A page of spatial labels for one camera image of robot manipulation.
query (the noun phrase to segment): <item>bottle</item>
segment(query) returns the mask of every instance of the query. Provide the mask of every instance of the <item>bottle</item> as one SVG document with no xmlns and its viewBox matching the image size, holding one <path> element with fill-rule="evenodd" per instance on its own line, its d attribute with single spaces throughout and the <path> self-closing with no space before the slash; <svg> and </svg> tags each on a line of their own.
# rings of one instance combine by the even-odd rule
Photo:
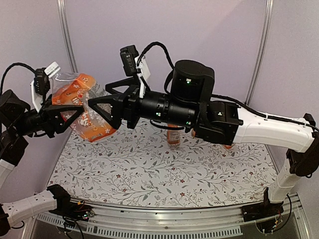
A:
<svg viewBox="0 0 319 239">
<path fill-rule="evenodd" d="M 173 124 L 167 124 L 168 127 L 178 127 Z M 178 130 L 167 130 L 167 142 L 169 146 L 180 145 L 180 132 Z"/>
<path fill-rule="evenodd" d="M 235 145 L 234 143 L 232 143 L 231 145 L 225 145 L 225 144 L 224 144 L 224 147 L 225 147 L 226 149 L 231 149 L 234 145 Z"/>
<path fill-rule="evenodd" d="M 191 129 L 191 136 L 192 136 L 193 138 L 195 138 L 195 135 L 196 135 L 196 132 L 195 132 L 195 130 L 192 128 L 192 129 Z"/>
</svg>

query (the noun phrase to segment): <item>white wall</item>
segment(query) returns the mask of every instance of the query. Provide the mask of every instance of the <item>white wall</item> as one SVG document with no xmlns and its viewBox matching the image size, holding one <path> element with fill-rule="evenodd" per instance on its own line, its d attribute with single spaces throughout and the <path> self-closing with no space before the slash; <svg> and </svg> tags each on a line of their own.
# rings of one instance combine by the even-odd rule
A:
<svg viewBox="0 0 319 239">
<path fill-rule="evenodd" d="M 0 1 L 0 74 L 13 62 L 33 68 L 46 67 L 57 61 L 69 71 L 55 0 Z M 4 91 L 12 89 L 22 100 L 31 103 L 32 73 L 21 67 L 12 68 L 5 79 Z M 29 146 L 18 167 L 0 190 L 0 202 L 29 197 L 46 187 L 55 160 L 67 134 L 55 139 L 26 137 Z M 22 230 L 11 230 L 5 237 L 16 239 Z"/>
<path fill-rule="evenodd" d="M 216 94 L 244 100 L 257 57 L 266 1 L 92 0 L 66 1 L 80 71 L 101 84 L 125 78 L 120 48 L 139 52 L 152 41 L 166 45 L 172 61 L 192 59 L 215 70 Z M 163 91 L 170 67 L 160 48 L 147 53 L 151 88 Z"/>
<path fill-rule="evenodd" d="M 311 113 L 319 123 L 319 1 L 275 1 L 252 107 L 288 117 Z M 285 149 L 272 147 L 280 167 Z M 301 198 L 313 238 L 319 238 L 319 172 L 303 178 Z"/>
</svg>

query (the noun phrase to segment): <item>black cable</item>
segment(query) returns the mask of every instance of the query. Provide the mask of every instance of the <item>black cable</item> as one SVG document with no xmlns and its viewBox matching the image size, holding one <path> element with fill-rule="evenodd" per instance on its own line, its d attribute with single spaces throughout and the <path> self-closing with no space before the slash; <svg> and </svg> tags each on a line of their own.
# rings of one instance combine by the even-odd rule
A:
<svg viewBox="0 0 319 239">
<path fill-rule="evenodd" d="M 80 233 L 81 233 L 82 239 L 84 239 L 83 231 L 82 231 L 80 225 L 77 223 L 77 221 L 80 221 L 81 219 L 78 219 L 78 220 L 77 220 L 77 219 L 71 219 L 71 218 L 66 218 L 66 217 L 64 217 L 64 216 L 63 216 L 62 218 L 64 219 L 64 232 L 65 232 L 65 234 L 67 235 L 68 238 L 73 239 L 72 237 L 70 237 L 70 235 L 69 235 L 68 232 L 66 231 L 66 223 L 67 223 L 68 225 L 70 225 L 70 226 L 71 226 L 70 223 L 74 223 L 74 224 L 77 226 L 77 228 L 79 229 L 79 231 L 80 231 Z"/>
<path fill-rule="evenodd" d="M 24 221 L 21 221 L 22 222 L 22 226 L 20 226 L 20 227 L 17 227 L 17 228 L 15 228 L 15 227 L 11 227 L 12 229 L 21 229 L 21 228 L 23 228 L 24 227 Z"/>
<path fill-rule="evenodd" d="M 268 118 L 270 120 L 277 120 L 277 121 L 282 121 L 282 122 L 290 122 L 290 123 L 296 123 L 296 124 L 299 124 L 299 125 L 305 125 L 305 126 L 311 127 L 314 130 L 317 130 L 319 132 L 319 128 L 317 128 L 317 127 L 315 127 L 315 126 L 313 126 L 311 124 L 308 124 L 308 123 L 303 123 L 303 122 L 299 122 L 299 121 L 296 121 L 296 120 L 293 120 L 293 119 L 288 119 L 288 118 L 283 118 L 283 117 L 278 117 L 278 116 L 268 116 L 267 117 L 267 115 L 265 115 L 263 113 L 260 113 L 260 112 L 258 112 L 256 110 L 250 108 L 249 106 L 247 106 L 246 104 L 240 102 L 237 99 L 234 99 L 234 98 L 231 98 L 231 97 L 228 97 L 228 96 L 215 95 L 215 94 L 212 94 L 211 96 L 214 97 L 214 98 L 235 102 L 236 104 L 238 104 L 242 108 L 245 108 L 250 113 L 253 113 L 253 114 L 255 114 L 257 116 L 260 116 L 262 118 Z"/>
<path fill-rule="evenodd" d="M 161 129 L 167 129 L 167 130 L 183 130 L 184 129 L 184 127 L 169 127 L 165 125 L 160 125 L 160 124 L 154 123 L 152 120 L 150 120 L 150 123 L 151 125 Z"/>
<path fill-rule="evenodd" d="M 8 66 L 8 68 L 6 68 L 6 70 L 4 71 L 4 74 L 2 75 L 1 85 L 0 85 L 0 96 L 3 93 L 4 79 L 5 79 L 6 75 L 7 75 L 7 73 L 9 72 L 9 70 L 11 68 L 13 68 L 14 66 L 22 66 L 22 67 L 28 69 L 29 71 L 31 71 L 32 73 L 35 74 L 35 70 L 32 67 L 28 66 L 27 64 L 24 64 L 24 63 L 21 63 L 21 62 L 12 63 L 11 65 Z M 2 134 L 2 123 L 0 122 L 0 137 L 1 137 L 1 134 Z"/>
<path fill-rule="evenodd" d="M 35 132 L 33 137 L 38 138 L 38 137 L 42 137 L 42 136 L 45 136 L 45 135 L 46 135 L 46 133 L 37 134 Z"/>
<path fill-rule="evenodd" d="M 172 61 L 171 61 L 171 58 L 170 58 L 170 56 L 169 56 L 169 53 L 168 53 L 168 50 L 167 50 L 166 46 L 165 46 L 163 43 L 160 43 L 160 42 L 158 42 L 158 41 L 152 42 L 152 43 L 150 43 L 147 47 L 145 47 L 145 49 L 142 51 L 142 53 L 140 54 L 140 56 L 139 56 L 139 58 L 138 58 L 138 60 L 137 60 L 137 62 L 136 62 L 136 66 L 138 67 L 138 66 L 140 65 L 140 62 L 141 62 L 143 56 L 144 56 L 153 46 L 160 46 L 160 47 L 164 50 L 164 53 L 165 53 L 165 55 L 166 55 L 166 58 L 167 58 L 167 60 L 168 60 L 168 63 L 169 63 L 169 65 L 170 65 L 170 67 L 171 67 L 172 69 L 174 69 L 174 65 L 173 65 L 173 63 L 172 63 Z M 145 79 L 144 79 L 143 77 L 141 77 L 141 81 L 142 81 L 143 84 L 145 85 L 145 88 L 146 88 L 148 91 L 151 91 L 149 85 L 146 83 L 146 81 L 145 81 Z"/>
<path fill-rule="evenodd" d="M 289 197 L 288 194 L 287 194 L 287 197 L 288 197 L 288 200 L 289 200 L 289 203 L 290 203 L 290 210 L 289 210 L 288 218 L 287 218 L 287 220 L 285 221 L 285 223 L 284 223 L 279 229 L 274 230 L 274 232 L 277 232 L 277 231 L 281 230 L 281 229 L 288 223 L 288 221 L 289 221 L 289 219 L 290 219 L 291 212 L 292 212 L 292 210 L 293 210 L 293 205 L 292 205 L 291 199 L 290 199 L 290 197 Z"/>
<path fill-rule="evenodd" d="M 141 81 L 143 82 L 143 84 L 145 85 L 145 88 L 147 91 L 151 91 L 149 85 L 147 84 L 146 80 L 144 79 L 143 76 L 141 76 Z"/>
</svg>

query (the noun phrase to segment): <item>tabletop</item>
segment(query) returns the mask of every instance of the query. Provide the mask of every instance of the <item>tabletop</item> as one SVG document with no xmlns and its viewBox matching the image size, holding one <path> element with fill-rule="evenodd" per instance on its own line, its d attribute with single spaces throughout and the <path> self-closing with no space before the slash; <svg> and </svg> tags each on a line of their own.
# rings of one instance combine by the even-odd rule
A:
<svg viewBox="0 0 319 239">
<path fill-rule="evenodd" d="M 143 207 L 211 207 L 261 201 L 277 174 L 262 144 L 231 149 L 181 132 L 179 147 L 166 130 L 140 120 L 90 143 L 69 137 L 48 185 L 60 184 L 72 197 Z"/>
</svg>

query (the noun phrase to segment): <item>orange snack bag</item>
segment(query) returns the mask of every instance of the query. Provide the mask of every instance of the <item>orange snack bag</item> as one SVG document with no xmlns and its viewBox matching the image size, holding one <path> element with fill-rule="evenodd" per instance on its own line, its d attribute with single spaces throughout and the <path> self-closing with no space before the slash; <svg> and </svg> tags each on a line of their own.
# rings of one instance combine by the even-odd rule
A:
<svg viewBox="0 0 319 239">
<path fill-rule="evenodd" d="M 106 95 L 105 90 L 100 87 L 92 76 L 78 73 L 60 73 L 59 70 L 57 72 L 53 71 L 53 73 L 55 74 L 48 74 L 49 78 L 53 80 L 52 104 L 82 105 L 84 107 L 85 112 L 71 125 L 71 128 L 80 137 L 94 142 L 112 135 L 116 131 L 88 106 L 89 99 Z M 111 112 L 109 104 L 104 104 L 101 107 L 107 112 Z M 72 112 L 62 113 L 65 120 L 72 115 Z"/>
</svg>

